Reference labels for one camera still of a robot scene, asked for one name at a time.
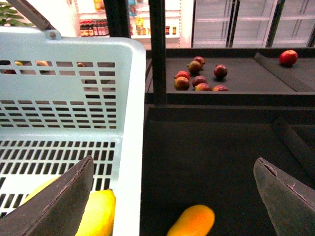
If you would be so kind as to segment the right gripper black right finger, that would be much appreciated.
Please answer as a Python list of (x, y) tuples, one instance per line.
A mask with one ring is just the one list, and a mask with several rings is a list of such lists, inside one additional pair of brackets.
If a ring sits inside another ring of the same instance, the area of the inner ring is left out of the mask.
[(315, 191), (258, 158), (253, 174), (260, 197), (279, 236), (315, 234)]

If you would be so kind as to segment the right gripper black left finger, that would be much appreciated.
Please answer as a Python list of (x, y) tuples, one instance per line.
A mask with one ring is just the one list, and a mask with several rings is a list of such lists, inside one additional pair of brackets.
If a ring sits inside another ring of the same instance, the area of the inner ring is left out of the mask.
[(92, 188), (94, 161), (84, 157), (0, 220), (2, 236), (73, 236)]

